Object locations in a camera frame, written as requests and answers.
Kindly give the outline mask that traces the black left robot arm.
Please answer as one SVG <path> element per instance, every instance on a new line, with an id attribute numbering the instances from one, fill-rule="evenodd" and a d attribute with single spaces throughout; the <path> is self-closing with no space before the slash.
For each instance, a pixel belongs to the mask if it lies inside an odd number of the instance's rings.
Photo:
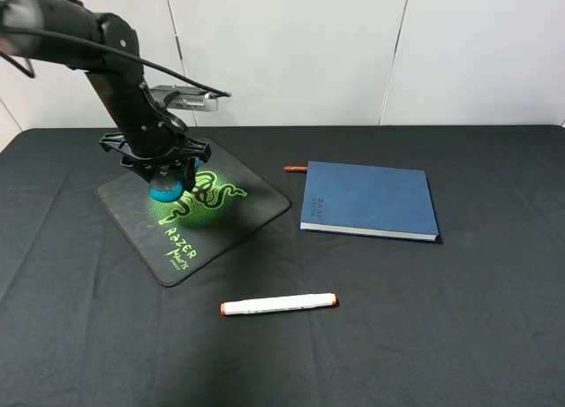
<path id="1" fill-rule="evenodd" d="M 189 136 L 166 97 L 154 97 L 137 33 L 116 14 L 76 0 L 1 0 L 1 57 L 30 79 L 34 61 L 84 72 L 118 129 L 101 139 L 102 149 L 121 154 L 152 198 L 172 202 L 195 186 L 211 148 Z"/>

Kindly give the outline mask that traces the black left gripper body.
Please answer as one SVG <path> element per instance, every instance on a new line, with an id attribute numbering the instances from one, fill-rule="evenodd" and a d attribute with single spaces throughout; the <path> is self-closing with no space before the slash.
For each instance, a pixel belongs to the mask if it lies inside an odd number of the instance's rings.
<path id="1" fill-rule="evenodd" d="M 106 152 L 119 153 L 123 168 L 130 170 L 133 164 L 139 164 L 151 167 L 153 175 L 171 170 L 182 176 L 190 157 L 198 157 L 200 162 L 211 157 L 208 143 L 191 138 L 185 123 L 170 113 L 158 113 L 149 124 L 135 125 L 129 131 L 107 133 L 100 145 Z"/>

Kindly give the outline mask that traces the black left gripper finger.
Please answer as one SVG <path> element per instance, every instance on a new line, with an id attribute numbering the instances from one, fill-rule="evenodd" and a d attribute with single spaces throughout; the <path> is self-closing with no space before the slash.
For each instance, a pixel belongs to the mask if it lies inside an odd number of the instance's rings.
<path id="1" fill-rule="evenodd" d="M 133 164 L 130 167 L 130 171 L 141 177 L 147 184 L 151 182 L 153 177 L 153 169 L 151 167 L 145 167 L 139 164 Z"/>
<path id="2" fill-rule="evenodd" d="M 186 192 L 190 192 L 196 185 L 196 174 L 200 166 L 200 159 L 198 157 L 190 157 L 182 171 L 183 188 Z"/>

